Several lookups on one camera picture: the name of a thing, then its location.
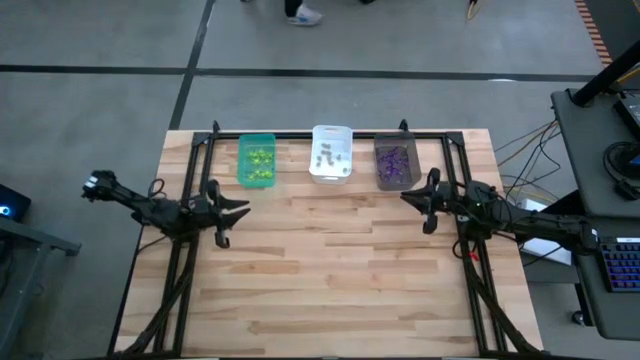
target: person's shoe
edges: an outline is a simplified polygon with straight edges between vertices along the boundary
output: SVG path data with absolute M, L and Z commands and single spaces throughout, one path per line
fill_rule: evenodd
M 305 4 L 300 5 L 296 16 L 288 18 L 289 24 L 298 26 L 315 26 L 320 24 L 322 14 L 309 9 Z

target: gray object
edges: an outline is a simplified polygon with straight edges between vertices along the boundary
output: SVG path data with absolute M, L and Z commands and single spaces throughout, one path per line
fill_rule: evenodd
M 0 236 L 14 241 L 12 269 L 4 270 L 10 275 L 0 298 L 0 359 L 6 359 L 35 295 L 47 256 L 54 249 L 76 256 L 80 245 L 4 218 L 0 218 Z
M 407 130 L 378 134 L 374 139 L 376 182 L 380 190 L 400 191 L 413 187 L 422 177 L 418 149 Z
M 640 201 L 626 201 L 613 191 L 613 180 L 602 165 L 602 154 L 610 144 L 634 141 L 631 133 L 613 110 L 617 96 L 600 95 L 591 105 L 574 105 L 567 92 L 551 96 L 562 129 L 567 153 L 579 188 L 567 195 L 591 218 L 601 238 L 609 236 L 640 237 Z M 640 294 L 608 292 L 596 256 L 576 256 L 580 285 L 578 297 L 598 332 L 608 339 L 640 340 L 638 303 Z

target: concrete floor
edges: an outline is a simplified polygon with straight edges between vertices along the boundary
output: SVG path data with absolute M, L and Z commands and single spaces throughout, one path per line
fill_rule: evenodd
M 0 1 L 0 64 L 185 67 L 205 2 Z M 601 68 L 572 0 L 495 0 L 469 23 L 465 3 L 316 1 L 325 23 L 300 29 L 284 24 L 281 1 L 218 0 L 198 66 L 552 75 Z M 413 128 L 489 128 L 497 147 L 553 119 L 552 91 L 581 85 L 549 80 L 196 77 L 180 128 L 208 129 L 214 119 L 226 129 L 388 128 L 406 118 Z M 139 227 L 117 204 L 81 199 L 81 186 L 91 170 L 113 169 L 124 184 L 146 190 L 181 82 L 0 73 L 0 183 L 33 199 L 29 224 L 83 244 L 75 259 L 52 257 L 16 354 L 105 353 Z M 561 137 L 547 149 L 563 170 L 540 185 L 563 195 L 575 183 Z M 527 156 L 501 171 L 517 175 Z M 551 168 L 541 160 L 532 176 Z M 640 345 L 567 322 L 565 312 L 577 308 L 572 289 L 531 286 L 546 349 L 633 358 Z

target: green plastic bin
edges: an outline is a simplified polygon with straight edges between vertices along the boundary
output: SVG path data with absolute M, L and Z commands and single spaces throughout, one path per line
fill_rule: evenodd
M 275 185 L 275 135 L 240 136 L 238 140 L 238 182 L 248 188 L 265 188 Z

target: keyboard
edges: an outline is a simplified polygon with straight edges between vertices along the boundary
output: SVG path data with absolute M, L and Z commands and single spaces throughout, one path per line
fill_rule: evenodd
M 640 244 L 602 245 L 600 265 L 610 292 L 640 292 Z

